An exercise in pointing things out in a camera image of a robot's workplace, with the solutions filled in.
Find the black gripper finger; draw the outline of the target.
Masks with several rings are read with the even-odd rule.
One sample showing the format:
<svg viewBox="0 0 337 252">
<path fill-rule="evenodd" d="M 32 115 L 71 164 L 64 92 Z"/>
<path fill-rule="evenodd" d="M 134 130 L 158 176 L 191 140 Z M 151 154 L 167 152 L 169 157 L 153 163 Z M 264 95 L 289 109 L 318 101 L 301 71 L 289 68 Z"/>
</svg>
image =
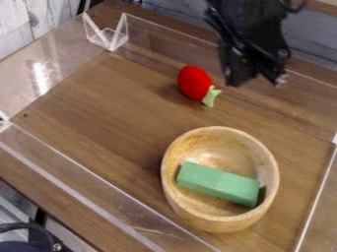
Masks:
<svg viewBox="0 0 337 252">
<path fill-rule="evenodd" d="M 290 51 L 288 49 L 278 49 L 276 53 L 262 49 L 256 51 L 258 71 L 276 87 L 288 82 L 286 64 L 289 59 Z"/>
<path fill-rule="evenodd" d="M 245 48 L 236 47 L 222 40 L 218 42 L 218 55 L 226 85 L 240 88 L 257 77 L 257 64 Z"/>
</svg>

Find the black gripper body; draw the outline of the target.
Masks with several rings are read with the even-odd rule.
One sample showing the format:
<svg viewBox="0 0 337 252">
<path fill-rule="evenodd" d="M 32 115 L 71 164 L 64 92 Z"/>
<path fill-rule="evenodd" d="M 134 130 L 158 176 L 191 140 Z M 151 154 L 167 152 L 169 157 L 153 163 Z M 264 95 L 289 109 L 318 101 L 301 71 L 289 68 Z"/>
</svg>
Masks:
<svg viewBox="0 0 337 252">
<path fill-rule="evenodd" d="M 284 0 L 207 0 L 206 20 L 217 33 L 224 66 L 286 64 L 292 56 L 282 33 L 288 13 Z"/>
</svg>

